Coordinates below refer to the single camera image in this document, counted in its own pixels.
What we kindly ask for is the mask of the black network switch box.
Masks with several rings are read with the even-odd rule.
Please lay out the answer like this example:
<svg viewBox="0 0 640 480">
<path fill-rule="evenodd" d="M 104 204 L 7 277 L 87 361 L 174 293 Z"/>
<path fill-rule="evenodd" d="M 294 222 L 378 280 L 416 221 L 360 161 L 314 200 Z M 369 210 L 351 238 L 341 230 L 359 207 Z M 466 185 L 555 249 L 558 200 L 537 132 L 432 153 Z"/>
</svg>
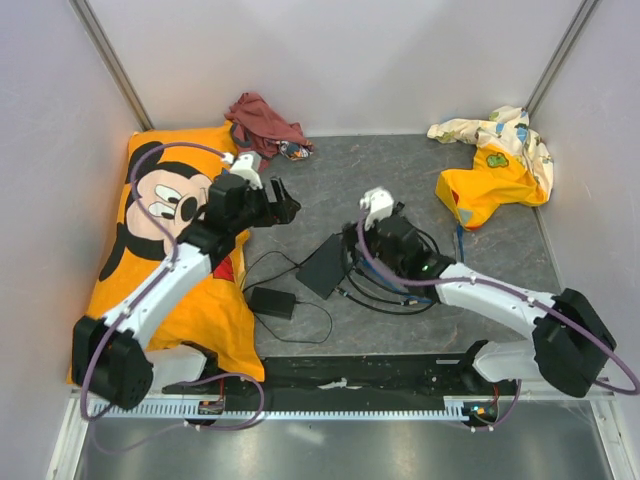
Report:
<svg viewBox="0 0 640 480">
<path fill-rule="evenodd" d="M 296 279 L 318 297 L 327 300 L 344 279 L 343 247 L 337 234 L 330 235 L 296 273 Z"/>
</svg>

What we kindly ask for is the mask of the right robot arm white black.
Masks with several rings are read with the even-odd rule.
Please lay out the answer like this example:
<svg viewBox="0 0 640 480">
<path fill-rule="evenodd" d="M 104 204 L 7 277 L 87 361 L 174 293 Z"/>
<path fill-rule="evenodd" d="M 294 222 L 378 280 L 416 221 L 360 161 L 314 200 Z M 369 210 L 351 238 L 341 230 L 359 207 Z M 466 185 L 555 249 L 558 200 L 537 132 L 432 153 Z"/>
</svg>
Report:
<svg viewBox="0 0 640 480">
<path fill-rule="evenodd" d="M 369 228 L 342 228 L 349 253 L 359 253 L 375 273 L 410 295 L 469 310 L 521 335 L 521 340 L 476 341 L 458 368 L 467 392 L 483 392 L 503 380 L 544 380 L 556 390 L 583 398 L 616 348 L 589 300 L 566 288 L 534 291 L 482 275 L 423 243 L 402 215 Z"/>
</svg>

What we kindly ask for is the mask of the black power adapter brick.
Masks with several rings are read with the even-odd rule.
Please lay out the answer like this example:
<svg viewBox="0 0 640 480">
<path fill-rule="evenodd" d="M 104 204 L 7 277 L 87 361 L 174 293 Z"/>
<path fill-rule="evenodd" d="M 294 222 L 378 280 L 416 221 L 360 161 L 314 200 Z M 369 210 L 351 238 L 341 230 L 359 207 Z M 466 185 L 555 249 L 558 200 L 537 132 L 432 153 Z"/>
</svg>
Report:
<svg viewBox="0 0 640 480">
<path fill-rule="evenodd" d="M 296 296 L 292 293 L 270 288 L 255 287 L 248 305 L 254 314 L 290 320 L 296 302 Z"/>
</svg>

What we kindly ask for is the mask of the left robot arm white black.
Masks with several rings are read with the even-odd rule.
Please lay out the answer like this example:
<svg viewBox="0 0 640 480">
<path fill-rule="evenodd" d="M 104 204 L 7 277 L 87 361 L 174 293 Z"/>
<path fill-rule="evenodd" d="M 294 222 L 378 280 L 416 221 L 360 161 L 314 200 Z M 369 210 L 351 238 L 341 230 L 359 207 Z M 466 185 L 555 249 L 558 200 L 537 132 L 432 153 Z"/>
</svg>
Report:
<svg viewBox="0 0 640 480">
<path fill-rule="evenodd" d="M 208 202 L 161 264 L 116 307 L 76 322 L 71 377 L 83 402 L 96 394 L 125 410 L 141 403 L 154 378 L 144 350 L 167 315 L 234 250 L 240 233 L 289 224 L 300 210 L 281 178 L 270 182 L 273 199 L 259 182 L 237 174 L 217 177 Z"/>
</svg>

